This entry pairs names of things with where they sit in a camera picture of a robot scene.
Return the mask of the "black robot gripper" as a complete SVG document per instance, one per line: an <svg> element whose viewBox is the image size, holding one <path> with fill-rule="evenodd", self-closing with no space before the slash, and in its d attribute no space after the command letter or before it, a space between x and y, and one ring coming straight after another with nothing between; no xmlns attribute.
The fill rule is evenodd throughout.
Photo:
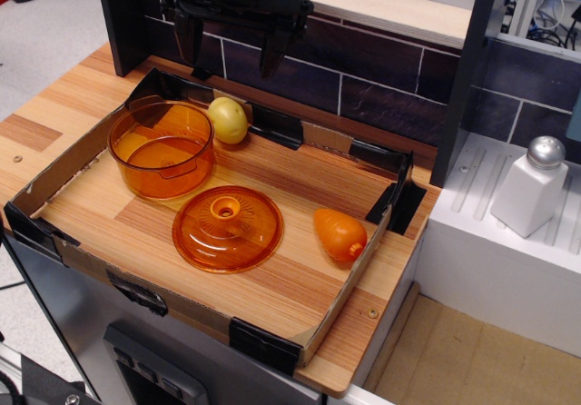
<svg viewBox="0 0 581 405"><path fill-rule="evenodd" d="M260 59L264 79L274 75L313 10L310 0L162 0L180 55L191 66L198 62L206 23L266 31Z"/></svg>

